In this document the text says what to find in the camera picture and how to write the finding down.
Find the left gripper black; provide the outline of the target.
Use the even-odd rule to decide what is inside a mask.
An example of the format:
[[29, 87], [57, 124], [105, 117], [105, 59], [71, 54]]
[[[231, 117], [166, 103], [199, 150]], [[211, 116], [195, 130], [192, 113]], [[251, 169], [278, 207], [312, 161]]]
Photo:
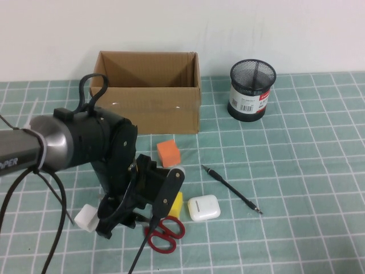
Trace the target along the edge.
[[98, 179], [105, 192], [98, 207], [100, 225], [96, 233], [112, 237], [113, 226], [126, 225], [134, 229], [143, 216], [135, 208], [152, 206], [152, 215], [159, 220], [171, 210], [171, 170], [158, 168], [150, 156], [130, 159], [110, 158], [98, 163]]

